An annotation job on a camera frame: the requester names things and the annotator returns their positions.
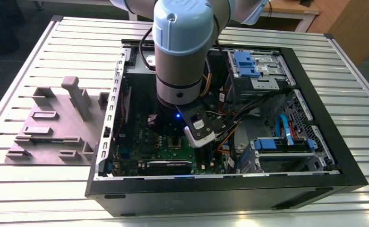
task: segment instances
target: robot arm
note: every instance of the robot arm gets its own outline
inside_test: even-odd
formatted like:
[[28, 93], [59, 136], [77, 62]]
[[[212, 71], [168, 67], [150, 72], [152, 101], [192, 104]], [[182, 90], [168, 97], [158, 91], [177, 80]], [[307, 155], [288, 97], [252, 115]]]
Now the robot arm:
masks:
[[204, 59], [230, 19], [254, 24], [268, 0], [110, 2], [153, 19], [157, 95], [168, 104], [185, 105], [200, 95]]

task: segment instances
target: table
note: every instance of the table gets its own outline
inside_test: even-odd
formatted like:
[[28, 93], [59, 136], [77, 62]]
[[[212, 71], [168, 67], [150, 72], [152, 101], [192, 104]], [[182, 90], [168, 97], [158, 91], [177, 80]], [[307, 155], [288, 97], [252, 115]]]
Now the table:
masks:
[[[270, 17], [300, 19], [300, 23], [296, 28], [296, 32], [306, 32], [310, 24], [317, 15], [321, 14], [314, 2], [311, 2], [309, 7], [300, 5], [298, 0], [270, 0], [272, 2], [272, 15]], [[265, 5], [262, 17], [269, 15], [269, 4]]]
[[[89, 4], [89, 5], [106, 5], [112, 6], [109, 0], [28, 0], [33, 1], [37, 10], [43, 10], [43, 4], [40, 2], [59, 2], [59, 3], [77, 3], [77, 4]], [[321, 10], [315, 6], [314, 2], [311, 2], [310, 7], [304, 7], [298, 4], [298, 0], [270, 0], [273, 6], [272, 17], [278, 18], [289, 18], [289, 19], [300, 19], [300, 23], [296, 28], [296, 32], [306, 32], [313, 19], [317, 15], [319, 15]], [[261, 14], [262, 17], [269, 15], [269, 4], [266, 4], [264, 12]], [[128, 12], [129, 20], [137, 21], [137, 15]]]
[[[77, 76], [89, 94], [110, 89], [121, 39], [140, 39], [150, 23], [56, 17], [0, 102], [0, 223], [32, 226], [369, 226], [369, 186], [297, 210], [112, 219], [84, 197], [88, 166], [8, 166], [4, 155], [29, 109], [36, 86], [56, 94]], [[222, 44], [293, 48], [369, 181], [369, 84], [337, 42], [321, 34], [226, 28]]]

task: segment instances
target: wooden cabinet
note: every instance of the wooden cabinet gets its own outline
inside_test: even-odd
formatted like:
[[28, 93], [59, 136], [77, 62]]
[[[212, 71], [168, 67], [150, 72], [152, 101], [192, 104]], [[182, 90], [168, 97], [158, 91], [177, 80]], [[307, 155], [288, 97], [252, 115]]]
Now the wooden cabinet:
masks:
[[369, 0], [314, 0], [314, 3], [321, 14], [307, 32], [333, 34], [358, 65], [369, 55]]

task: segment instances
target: open computer tower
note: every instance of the open computer tower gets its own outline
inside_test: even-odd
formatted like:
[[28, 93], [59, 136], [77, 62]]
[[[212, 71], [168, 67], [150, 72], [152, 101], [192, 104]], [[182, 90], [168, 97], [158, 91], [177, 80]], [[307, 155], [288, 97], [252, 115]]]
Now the open computer tower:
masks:
[[[202, 102], [213, 126], [233, 98], [246, 103], [282, 87], [289, 92], [246, 113], [230, 141], [192, 148], [185, 136], [164, 135], [182, 130], [180, 114], [154, 117], [154, 73], [138, 42], [122, 43], [85, 192], [113, 216], [292, 209], [367, 185], [292, 49], [226, 45], [225, 56], [210, 49], [214, 79]], [[152, 42], [144, 50], [152, 63]]]

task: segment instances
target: floor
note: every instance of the floor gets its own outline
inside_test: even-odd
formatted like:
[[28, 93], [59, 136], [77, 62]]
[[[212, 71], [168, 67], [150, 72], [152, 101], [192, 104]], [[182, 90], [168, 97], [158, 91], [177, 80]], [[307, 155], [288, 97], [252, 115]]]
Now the floor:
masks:
[[[20, 49], [8, 55], [0, 55], [1, 60], [24, 61], [40, 35], [47, 27], [52, 15], [70, 17], [92, 17], [105, 19], [128, 19], [128, 14], [122, 10], [109, 6], [92, 6], [78, 4], [49, 3], [44, 4], [44, 10], [37, 11], [29, 1], [19, 2], [24, 14], [25, 23], [15, 27], [15, 33], [20, 41]], [[16, 61], [0, 62], [0, 99], [12, 83], [12, 80], [21, 67]], [[358, 67], [366, 80], [369, 81], [369, 57]]]

